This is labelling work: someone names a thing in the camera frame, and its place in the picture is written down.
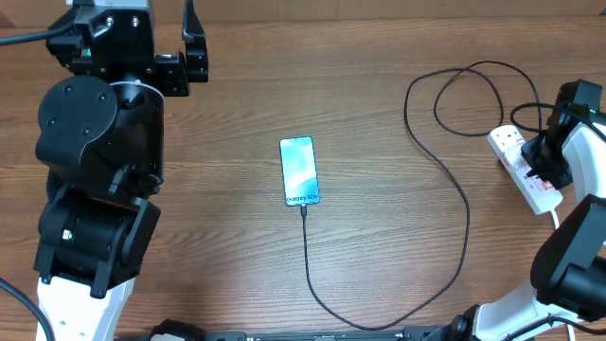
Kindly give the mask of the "blue Samsung Galaxy smartphone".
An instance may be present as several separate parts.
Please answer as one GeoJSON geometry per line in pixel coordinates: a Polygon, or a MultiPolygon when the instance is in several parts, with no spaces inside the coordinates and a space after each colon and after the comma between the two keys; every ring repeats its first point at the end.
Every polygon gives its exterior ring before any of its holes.
{"type": "Polygon", "coordinates": [[[286,206],[319,204],[321,194],[312,138],[281,139],[279,151],[286,206]]]}

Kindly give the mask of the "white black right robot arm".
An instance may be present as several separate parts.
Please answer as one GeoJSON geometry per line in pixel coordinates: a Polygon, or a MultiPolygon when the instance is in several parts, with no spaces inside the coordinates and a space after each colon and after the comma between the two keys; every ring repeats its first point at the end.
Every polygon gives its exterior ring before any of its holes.
{"type": "Polygon", "coordinates": [[[546,127],[524,140],[509,124],[487,140],[537,214],[553,214],[561,189],[571,185],[576,207],[554,219],[537,252],[529,281],[506,296],[474,305],[431,340],[530,340],[559,326],[602,336],[593,324],[605,316],[605,115],[600,85],[563,84],[546,127]]]}

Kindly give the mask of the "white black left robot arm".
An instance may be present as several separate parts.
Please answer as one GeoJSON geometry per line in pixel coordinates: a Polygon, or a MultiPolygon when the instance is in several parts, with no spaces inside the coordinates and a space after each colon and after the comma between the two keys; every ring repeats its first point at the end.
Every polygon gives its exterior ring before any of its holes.
{"type": "Polygon", "coordinates": [[[70,75],[38,111],[37,338],[110,340],[161,214],[165,102],[207,81],[206,37],[192,1],[173,54],[155,51],[147,1],[74,1],[54,27],[46,46],[70,75]]]}

